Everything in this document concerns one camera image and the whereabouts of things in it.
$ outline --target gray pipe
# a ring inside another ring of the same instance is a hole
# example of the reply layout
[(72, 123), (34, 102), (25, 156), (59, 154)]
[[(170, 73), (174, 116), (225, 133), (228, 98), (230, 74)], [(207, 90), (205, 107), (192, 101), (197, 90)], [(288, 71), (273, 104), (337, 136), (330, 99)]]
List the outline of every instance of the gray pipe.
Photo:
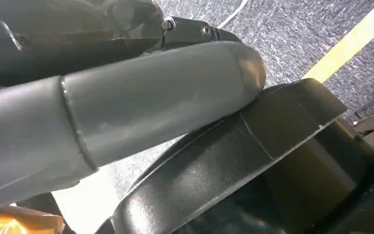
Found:
[(2, 89), (0, 206), (230, 115), (264, 81), (256, 51), (217, 42)]

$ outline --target cable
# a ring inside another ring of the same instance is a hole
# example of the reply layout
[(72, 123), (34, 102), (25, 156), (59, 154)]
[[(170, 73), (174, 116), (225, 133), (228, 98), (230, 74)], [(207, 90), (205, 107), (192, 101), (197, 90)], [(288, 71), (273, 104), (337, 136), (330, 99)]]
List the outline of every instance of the cable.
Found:
[(244, 6), (246, 6), (247, 2), (249, 0), (242, 0), (242, 3), (240, 3), (240, 6), (231, 14), (229, 15), (219, 26), (218, 28), (223, 28), (230, 20), (232, 20), (238, 13), (240, 13)]

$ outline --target orange plastic bag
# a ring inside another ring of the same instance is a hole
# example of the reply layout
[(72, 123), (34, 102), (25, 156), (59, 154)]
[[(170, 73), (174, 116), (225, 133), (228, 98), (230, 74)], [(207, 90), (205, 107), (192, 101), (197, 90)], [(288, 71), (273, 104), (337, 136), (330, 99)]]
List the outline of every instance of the orange plastic bag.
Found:
[(0, 234), (61, 234), (64, 219), (22, 207), (0, 209)]

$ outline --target metal bolt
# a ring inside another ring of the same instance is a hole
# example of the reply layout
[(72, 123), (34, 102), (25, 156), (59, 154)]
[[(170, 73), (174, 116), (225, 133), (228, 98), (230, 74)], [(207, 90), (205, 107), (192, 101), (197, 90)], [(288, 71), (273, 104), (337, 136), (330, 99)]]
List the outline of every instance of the metal bolt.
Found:
[(163, 23), (161, 24), (161, 27), (163, 27), (163, 29), (165, 31), (170, 31), (172, 29), (174, 29), (175, 27), (175, 22), (173, 20), (172, 17), (166, 17), (163, 21)]
[(204, 26), (201, 30), (203, 36), (206, 38), (210, 38), (213, 32), (211, 31), (210, 27)]

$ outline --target yellow line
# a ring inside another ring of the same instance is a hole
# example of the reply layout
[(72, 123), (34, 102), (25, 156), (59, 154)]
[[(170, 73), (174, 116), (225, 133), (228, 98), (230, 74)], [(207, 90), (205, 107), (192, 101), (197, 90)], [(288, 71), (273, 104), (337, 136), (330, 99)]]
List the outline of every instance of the yellow line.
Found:
[(374, 9), (346, 34), (303, 78), (327, 80), (374, 38)]

